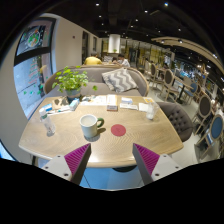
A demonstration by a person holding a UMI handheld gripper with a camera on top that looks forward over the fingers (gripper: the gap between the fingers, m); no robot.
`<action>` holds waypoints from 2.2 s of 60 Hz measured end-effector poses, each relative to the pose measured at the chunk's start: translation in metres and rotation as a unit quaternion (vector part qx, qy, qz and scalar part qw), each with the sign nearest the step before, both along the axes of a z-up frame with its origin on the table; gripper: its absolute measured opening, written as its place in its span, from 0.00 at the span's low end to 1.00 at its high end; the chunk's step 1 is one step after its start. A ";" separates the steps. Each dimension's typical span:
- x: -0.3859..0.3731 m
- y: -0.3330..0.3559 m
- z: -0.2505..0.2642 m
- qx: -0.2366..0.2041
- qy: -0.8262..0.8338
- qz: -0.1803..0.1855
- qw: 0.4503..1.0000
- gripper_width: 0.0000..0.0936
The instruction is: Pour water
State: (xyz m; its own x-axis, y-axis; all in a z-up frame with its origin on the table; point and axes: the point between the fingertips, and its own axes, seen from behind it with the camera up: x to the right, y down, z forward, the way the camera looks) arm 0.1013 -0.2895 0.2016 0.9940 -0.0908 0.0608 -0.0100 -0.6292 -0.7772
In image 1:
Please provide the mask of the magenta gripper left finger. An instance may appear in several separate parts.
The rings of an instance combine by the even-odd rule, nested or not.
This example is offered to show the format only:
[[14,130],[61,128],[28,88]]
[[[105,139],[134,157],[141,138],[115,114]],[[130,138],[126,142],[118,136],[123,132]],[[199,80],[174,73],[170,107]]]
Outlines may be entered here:
[[83,145],[66,155],[57,155],[42,169],[79,185],[91,155],[91,144]]

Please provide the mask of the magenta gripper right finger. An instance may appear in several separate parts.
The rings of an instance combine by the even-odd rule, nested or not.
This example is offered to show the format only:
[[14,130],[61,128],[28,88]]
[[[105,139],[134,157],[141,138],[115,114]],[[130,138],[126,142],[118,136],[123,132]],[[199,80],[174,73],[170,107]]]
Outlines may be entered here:
[[145,185],[182,169],[169,155],[159,155],[136,143],[132,153]]

